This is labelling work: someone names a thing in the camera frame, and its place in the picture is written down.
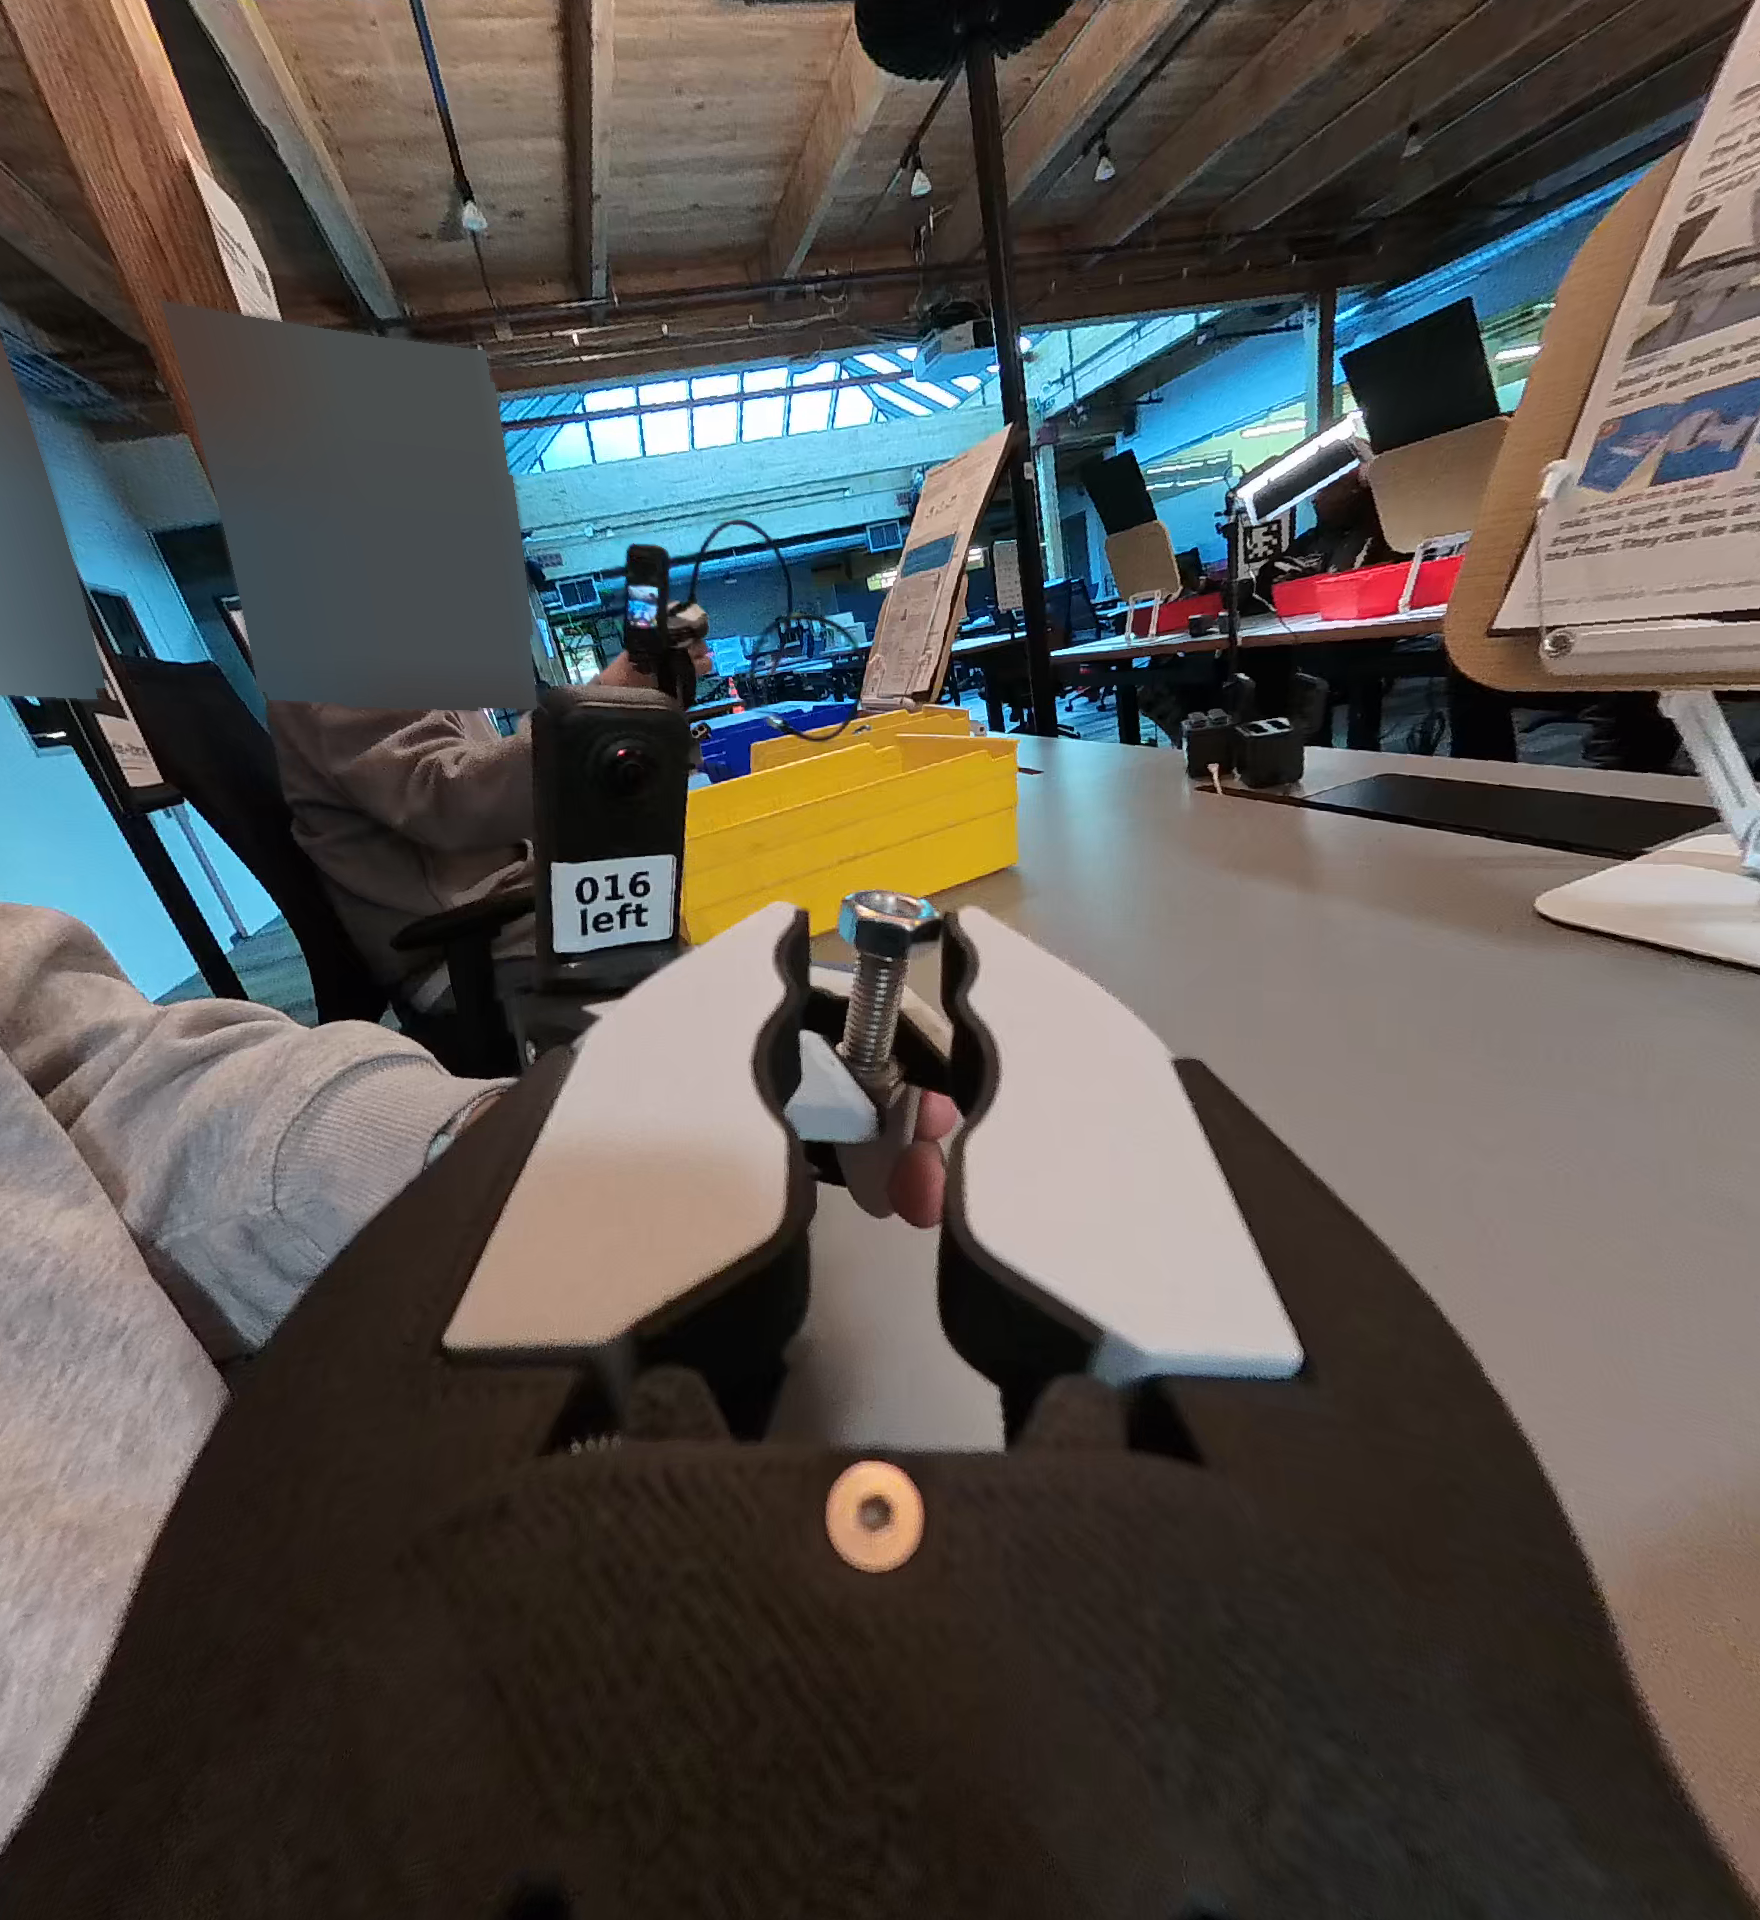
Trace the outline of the person's grey sweater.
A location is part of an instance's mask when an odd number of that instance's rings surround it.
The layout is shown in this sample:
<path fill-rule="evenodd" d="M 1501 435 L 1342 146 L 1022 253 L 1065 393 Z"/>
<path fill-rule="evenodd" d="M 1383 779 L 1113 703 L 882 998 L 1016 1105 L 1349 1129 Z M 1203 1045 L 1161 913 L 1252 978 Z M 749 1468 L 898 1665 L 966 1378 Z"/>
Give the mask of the person's grey sweater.
<path fill-rule="evenodd" d="M 209 1140 L 152 1072 L 183 1063 L 73 922 L 0 909 L 0 1848 L 223 1399 L 148 1258 Z"/>

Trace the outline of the printed instruction sheet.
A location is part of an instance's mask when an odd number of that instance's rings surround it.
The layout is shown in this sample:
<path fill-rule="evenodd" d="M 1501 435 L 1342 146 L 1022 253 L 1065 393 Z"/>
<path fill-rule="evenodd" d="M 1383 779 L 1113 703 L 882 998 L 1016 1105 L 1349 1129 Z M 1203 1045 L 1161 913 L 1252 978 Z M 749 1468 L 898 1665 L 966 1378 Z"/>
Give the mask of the printed instruction sheet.
<path fill-rule="evenodd" d="M 1496 616 L 1760 613 L 1760 2 L 1681 150 Z"/>

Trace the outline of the long wooden desk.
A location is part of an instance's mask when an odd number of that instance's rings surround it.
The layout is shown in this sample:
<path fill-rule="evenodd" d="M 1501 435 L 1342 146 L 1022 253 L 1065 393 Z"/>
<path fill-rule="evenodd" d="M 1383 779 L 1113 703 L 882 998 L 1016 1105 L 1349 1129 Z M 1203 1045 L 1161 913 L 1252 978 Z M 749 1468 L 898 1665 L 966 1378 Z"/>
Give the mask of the long wooden desk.
<path fill-rule="evenodd" d="M 1361 623 L 1272 620 L 1246 623 L 1246 646 L 1281 642 L 1293 649 L 1293 660 L 1308 668 L 1332 668 L 1333 685 L 1393 682 L 1402 678 L 1442 679 L 1442 625 L 1445 608 L 1398 612 L 1392 616 Z M 1151 640 L 1089 640 L 1055 655 L 1055 673 L 1069 678 L 1079 668 L 1113 689 L 1113 726 L 1123 746 L 1139 746 L 1139 685 L 1175 679 L 1211 679 L 1211 660 L 1225 649 L 1223 630 L 1172 633 Z"/>

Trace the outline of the white paper notice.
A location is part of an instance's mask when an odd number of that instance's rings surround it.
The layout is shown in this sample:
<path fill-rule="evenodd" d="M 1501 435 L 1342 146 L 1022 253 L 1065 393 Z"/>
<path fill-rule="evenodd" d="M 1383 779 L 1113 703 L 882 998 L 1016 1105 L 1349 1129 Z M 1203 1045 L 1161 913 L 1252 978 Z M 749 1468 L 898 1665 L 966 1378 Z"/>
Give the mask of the white paper notice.
<path fill-rule="evenodd" d="M 269 262 L 241 202 L 221 185 L 206 162 L 192 160 L 192 172 L 236 310 L 252 320 L 282 320 Z"/>

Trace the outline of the cardboard document stand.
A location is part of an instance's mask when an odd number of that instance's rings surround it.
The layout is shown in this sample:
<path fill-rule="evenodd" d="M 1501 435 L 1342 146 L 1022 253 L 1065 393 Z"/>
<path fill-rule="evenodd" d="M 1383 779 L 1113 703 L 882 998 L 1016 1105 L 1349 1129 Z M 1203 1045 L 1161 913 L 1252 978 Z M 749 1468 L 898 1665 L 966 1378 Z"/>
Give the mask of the cardboard document stand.
<path fill-rule="evenodd" d="M 862 712 L 936 699 L 962 623 L 966 560 L 1012 442 L 1013 428 L 1005 422 L 925 473 L 873 625 L 861 685 Z"/>

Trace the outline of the silver hex bolt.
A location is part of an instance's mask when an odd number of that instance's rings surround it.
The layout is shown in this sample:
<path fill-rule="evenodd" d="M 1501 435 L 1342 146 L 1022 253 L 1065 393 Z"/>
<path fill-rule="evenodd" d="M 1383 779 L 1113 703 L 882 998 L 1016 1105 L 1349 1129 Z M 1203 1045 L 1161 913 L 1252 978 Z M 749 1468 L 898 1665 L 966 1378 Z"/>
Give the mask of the silver hex bolt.
<path fill-rule="evenodd" d="M 893 1058 L 912 959 L 936 936 L 941 910 L 913 895 L 866 889 L 842 896 L 836 930 L 855 962 L 836 1052 L 846 1066 Z"/>

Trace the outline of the blue plastic bin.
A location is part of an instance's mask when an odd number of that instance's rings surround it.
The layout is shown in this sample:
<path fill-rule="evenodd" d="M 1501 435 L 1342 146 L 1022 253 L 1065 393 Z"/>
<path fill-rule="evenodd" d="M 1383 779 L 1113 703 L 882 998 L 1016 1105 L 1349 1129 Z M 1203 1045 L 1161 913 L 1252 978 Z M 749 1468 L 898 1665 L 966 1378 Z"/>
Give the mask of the blue plastic bin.
<path fill-rule="evenodd" d="M 695 723 L 701 773 L 712 782 L 746 776 L 763 740 L 832 740 L 855 720 L 855 712 L 858 705 L 842 699 L 789 699 L 706 718 Z"/>

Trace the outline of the grey desk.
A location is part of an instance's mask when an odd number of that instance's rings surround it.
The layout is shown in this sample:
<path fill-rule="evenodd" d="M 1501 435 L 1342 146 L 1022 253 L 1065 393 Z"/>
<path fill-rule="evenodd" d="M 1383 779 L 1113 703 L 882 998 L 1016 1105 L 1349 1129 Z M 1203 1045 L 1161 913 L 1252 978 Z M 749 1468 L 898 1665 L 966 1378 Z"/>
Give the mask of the grey desk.
<path fill-rule="evenodd" d="M 1760 975 L 1536 916 L 1588 860 L 1021 740 L 952 890 L 1199 1059 L 1478 1352 L 1760 1902 Z"/>

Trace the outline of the wooden post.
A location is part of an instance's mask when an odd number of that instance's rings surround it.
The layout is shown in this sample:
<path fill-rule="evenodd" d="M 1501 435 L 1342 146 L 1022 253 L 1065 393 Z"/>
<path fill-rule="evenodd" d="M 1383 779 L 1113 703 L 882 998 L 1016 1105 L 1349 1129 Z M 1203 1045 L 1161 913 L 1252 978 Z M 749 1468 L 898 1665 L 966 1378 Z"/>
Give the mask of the wooden post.
<path fill-rule="evenodd" d="M 203 450 L 169 309 L 241 313 L 192 160 L 212 172 L 145 2 L 3 2 L 79 193 L 145 330 L 179 428 Z"/>

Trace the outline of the person's left forearm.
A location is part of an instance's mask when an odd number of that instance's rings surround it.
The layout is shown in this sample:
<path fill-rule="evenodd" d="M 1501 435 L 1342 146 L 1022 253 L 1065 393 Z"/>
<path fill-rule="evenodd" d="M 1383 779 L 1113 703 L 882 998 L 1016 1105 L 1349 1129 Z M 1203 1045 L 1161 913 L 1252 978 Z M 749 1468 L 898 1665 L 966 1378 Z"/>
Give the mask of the person's left forearm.
<path fill-rule="evenodd" d="M 102 1092 L 99 1173 L 148 1265 L 256 1352 L 329 1262 L 509 1080 L 386 1025 L 161 1012 Z"/>

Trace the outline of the black pole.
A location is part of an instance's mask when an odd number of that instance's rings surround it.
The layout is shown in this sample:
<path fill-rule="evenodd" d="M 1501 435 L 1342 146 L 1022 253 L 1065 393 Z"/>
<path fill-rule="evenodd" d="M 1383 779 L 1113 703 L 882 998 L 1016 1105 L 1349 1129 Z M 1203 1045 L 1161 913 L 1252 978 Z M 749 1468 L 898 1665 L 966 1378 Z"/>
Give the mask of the black pole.
<path fill-rule="evenodd" d="M 1013 545 L 1029 660 L 1029 726 L 1035 738 L 1061 735 L 1055 690 L 1055 649 L 1046 625 L 1046 553 L 1041 538 L 1038 463 L 1031 445 L 1031 399 L 1013 302 L 1012 202 L 1005 185 L 1005 146 L 996 93 L 996 62 L 989 36 L 966 42 L 969 125 L 983 219 L 983 260 L 989 270 L 989 310 L 1001 373 L 1001 403 L 1009 428 L 1009 479 Z"/>

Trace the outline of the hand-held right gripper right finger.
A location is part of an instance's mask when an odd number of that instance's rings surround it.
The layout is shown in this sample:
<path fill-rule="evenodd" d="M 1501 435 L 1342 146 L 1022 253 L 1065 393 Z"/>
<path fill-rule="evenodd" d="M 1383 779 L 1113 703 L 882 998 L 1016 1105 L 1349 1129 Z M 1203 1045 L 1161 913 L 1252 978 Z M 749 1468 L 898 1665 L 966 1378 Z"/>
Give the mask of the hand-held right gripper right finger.
<path fill-rule="evenodd" d="M 996 1386 L 1293 1380 L 1303 1339 L 1172 1048 L 969 905 L 941 936 L 953 1102 L 941 1320 Z"/>

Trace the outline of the yellow plastic bin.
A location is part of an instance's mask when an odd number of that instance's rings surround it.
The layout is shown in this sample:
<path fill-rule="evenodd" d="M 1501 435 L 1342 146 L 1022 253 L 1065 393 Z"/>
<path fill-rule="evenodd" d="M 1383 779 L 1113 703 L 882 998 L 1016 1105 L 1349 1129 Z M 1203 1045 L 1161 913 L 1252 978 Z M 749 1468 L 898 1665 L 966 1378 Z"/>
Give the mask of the yellow plastic bin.
<path fill-rule="evenodd" d="M 983 729 L 961 705 L 899 705 L 858 712 L 846 723 L 803 732 L 773 732 L 752 743 L 749 772 L 773 772 L 858 746 L 899 746 L 903 740 L 979 740 Z"/>
<path fill-rule="evenodd" d="M 899 735 L 688 793 L 681 925 L 703 946 L 785 902 L 828 933 L 846 895 L 941 896 L 1016 865 L 1016 743 Z"/>

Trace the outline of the person's left hand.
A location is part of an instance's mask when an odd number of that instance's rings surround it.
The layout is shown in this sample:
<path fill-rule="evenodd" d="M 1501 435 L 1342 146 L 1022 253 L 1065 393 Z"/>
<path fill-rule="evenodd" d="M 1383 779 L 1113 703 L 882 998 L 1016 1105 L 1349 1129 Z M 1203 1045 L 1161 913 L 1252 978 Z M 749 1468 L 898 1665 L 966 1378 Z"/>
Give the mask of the person's left hand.
<path fill-rule="evenodd" d="M 961 1110 L 952 1098 L 898 1086 L 869 1140 L 833 1149 L 842 1185 L 855 1206 L 876 1220 L 936 1228 L 946 1193 L 946 1149 Z"/>

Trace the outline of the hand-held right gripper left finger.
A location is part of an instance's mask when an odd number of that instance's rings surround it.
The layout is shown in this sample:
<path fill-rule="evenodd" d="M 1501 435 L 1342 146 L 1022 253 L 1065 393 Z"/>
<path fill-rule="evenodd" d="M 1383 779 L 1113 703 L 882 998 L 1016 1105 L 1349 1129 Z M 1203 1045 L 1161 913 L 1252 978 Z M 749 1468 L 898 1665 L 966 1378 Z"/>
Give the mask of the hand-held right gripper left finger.
<path fill-rule="evenodd" d="M 449 1353 L 782 1353 L 815 1170 L 789 1126 L 812 925 L 772 902 L 598 1012 L 442 1328 Z"/>

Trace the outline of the black office chair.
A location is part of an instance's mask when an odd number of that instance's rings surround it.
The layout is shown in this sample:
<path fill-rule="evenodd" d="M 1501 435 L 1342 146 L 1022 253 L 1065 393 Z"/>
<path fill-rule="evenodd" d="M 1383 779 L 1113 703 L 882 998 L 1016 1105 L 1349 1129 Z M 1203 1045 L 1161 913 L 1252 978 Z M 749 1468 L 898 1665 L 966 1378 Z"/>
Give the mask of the black office chair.
<path fill-rule="evenodd" d="M 395 936 L 399 956 L 445 962 L 451 1009 L 421 1015 L 376 982 L 315 863 L 298 849 L 269 732 L 218 662 L 115 660 L 111 682 L 156 773 L 225 839 L 285 916 L 316 1000 L 316 1019 L 381 1019 L 459 1075 L 521 1072 L 492 939 L 532 910 L 532 885 L 423 916 Z"/>

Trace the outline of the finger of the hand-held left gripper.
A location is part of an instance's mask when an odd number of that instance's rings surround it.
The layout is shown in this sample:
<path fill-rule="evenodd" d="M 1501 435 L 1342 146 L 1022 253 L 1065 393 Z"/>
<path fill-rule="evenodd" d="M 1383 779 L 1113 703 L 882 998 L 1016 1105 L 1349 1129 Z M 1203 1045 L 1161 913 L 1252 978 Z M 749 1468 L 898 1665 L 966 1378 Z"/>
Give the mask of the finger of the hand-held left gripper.
<path fill-rule="evenodd" d="M 801 1083 L 782 1113 L 806 1146 L 862 1146 L 882 1132 L 873 1098 L 836 1045 L 816 1032 L 801 1033 Z"/>

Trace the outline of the black tripod stand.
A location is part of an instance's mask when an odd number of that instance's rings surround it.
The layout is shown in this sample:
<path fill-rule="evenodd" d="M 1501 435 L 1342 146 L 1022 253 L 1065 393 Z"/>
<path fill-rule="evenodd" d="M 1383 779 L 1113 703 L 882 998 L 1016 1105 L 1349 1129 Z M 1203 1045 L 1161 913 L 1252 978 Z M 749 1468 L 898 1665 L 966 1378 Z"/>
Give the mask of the black tripod stand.
<path fill-rule="evenodd" d="M 1293 649 L 1281 642 L 1246 646 L 1246 620 L 1276 620 L 1272 612 L 1272 560 L 1286 538 L 1252 518 L 1243 488 L 1232 485 L 1223 503 L 1221 530 L 1225 539 L 1223 578 L 1223 685 L 1238 718 L 1282 718 L 1293 678 Z"/>

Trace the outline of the white light bar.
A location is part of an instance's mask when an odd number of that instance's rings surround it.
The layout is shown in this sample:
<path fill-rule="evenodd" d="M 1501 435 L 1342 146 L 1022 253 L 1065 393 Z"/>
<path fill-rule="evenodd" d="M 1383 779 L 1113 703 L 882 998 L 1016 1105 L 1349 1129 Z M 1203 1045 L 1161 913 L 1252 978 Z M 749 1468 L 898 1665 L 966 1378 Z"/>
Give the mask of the white light bar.
<path fill-rule="evenodd" d="M 1232 513 L 1246 523 L 1286 518 L 1329 485 L 1361 470 L 1371 458 L 1363 413 L 1349 413 L 1292 445 L 1272 463 L 1243 473 L 1232 488 Z"/>

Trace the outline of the black framed marker sign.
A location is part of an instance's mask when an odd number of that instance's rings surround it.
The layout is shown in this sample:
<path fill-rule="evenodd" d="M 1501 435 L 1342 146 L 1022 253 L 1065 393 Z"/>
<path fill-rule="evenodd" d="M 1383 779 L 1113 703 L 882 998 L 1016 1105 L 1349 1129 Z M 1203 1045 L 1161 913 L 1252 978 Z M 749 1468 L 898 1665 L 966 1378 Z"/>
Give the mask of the black framed marker sign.
<path fill-rule="evenodd" d="M 98 690 L 86 699 L 43 699 L 12 693 L 8 705 L 38 750 L 68 750 L 98 792 L 109 823 L 148 883 L 156 909 L 195 959 L 199 982 L 215 998 L 246 998 L 232 943 L 246 936 L 246 922 L 232 899 L 206 842 L 199 839 L 186 793 L 172 782 L 141 732 L 122 689 L 126 652 L 133 662 L 156 662 L 132 599 L 118 589 L 82 589 L 86 612 L 99 660 Z M 172 820 L 192 855 L 206 889 L 225 916 L 225 936 L 203 913 L 203 905 L 179 870 L 156 820 Z"/>

